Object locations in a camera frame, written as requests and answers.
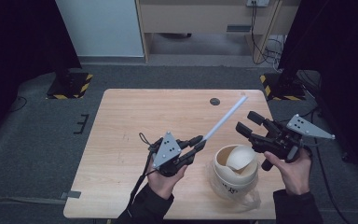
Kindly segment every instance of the hand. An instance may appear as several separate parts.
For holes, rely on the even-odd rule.
[[[150,162],[149,172],[152,171],[153,162]],[[161,198],[168,200],[171,197],[173,187],[185,176],[187,165],[183,166],[176,175],[166,177],[159,172],[153,172],[147,176],[150,188]]]
[[[299,158],[291,163],[281,161],[268,151],[264,153],[267,160],[281,172],[288,195],[301,195],[310,191],[310,156],[304,148],[301,148],[299,153]]]

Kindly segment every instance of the metal bracket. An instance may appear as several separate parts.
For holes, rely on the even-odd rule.
[[[292,130],[293,132],[301,133],[305,136],[321,137],[321,138],[328,138],[328,139],[336,138],[333,134],[327,133],[324,130],[313,125],[309,121],[301,118],[298,114],[294,115],[292,119],[290,119],[286,127]]]
[[[166,132],[162,139],[157,155],[154,154],[153,168],[159,168],[160,165],[180,155],[182,149],[176,143],[171,132]]]

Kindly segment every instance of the person's left hand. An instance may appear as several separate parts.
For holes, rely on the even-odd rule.
[[[150,162],[149,171],[153,171],[151,166],[153,162]],[[176,175],[166,177],[161,175],[158,171],[153,172],[147,176],[149,187],[161,198],[168,200],[171,197],[173,187],[176,183],[185,176],[187,165],[183,166]]]

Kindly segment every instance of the yellow and black hazard stripe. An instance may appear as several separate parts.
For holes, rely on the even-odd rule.
[[[260,76],[261,83],[263,83],[264,91],[268,100],[305,100],[303,96],[294,96],[294,95],[284,95],[284,96],[274,96],[271,93],[271,87],[267,83],[265,76]]]
[[[79,86],[78,91],[67,94],[62,92],[56,92],[54,94],[48,95],[48,99],[76,99],[76,98],[83,98],[84,94],[86,93],[87,88],[89,87],[89,84],[92,79],[92,74],[87,74],[85,80],[83,81],[82,85]]]

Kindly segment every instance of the gray floor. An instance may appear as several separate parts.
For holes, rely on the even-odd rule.
[[[108,88],[262,90],[259,76],[275,71],[271,63],[253,64],[240,35],[193,35],[189,39],[159,36],[154,44],[157,46],[148,63],[84,64],[83,70],[94,78],[83,99],[46,100],[53,74],[21,85],[19,96],[27,99],[26,104],[19,98],[13,109],[20,110],[9,113],[0,126],[0,197],[36,198],[51,203],[71,188],[103,91]],[[316,103],[307,95],[307,101],[268,101],[268,106],[273,118],[283,120],[295,113],[308,113]],[[90,115],[88,125],[83,134],[73,134],[83,119],[81,114]],[[315,115],[314,122],[329,131],[323,118]],[[319,149],[321,160],[313,149],[310,187],[325,223],[344,221],[331,203],[321,162],[340,211],[350,223],[358,223],[358,164],[341,160],[337,142],[323,143]],[[0,223],[92,223],[90,219],[67,219],[62,210],[61,204],[0,203]],[[106,223],[106,219],[96,221]]]

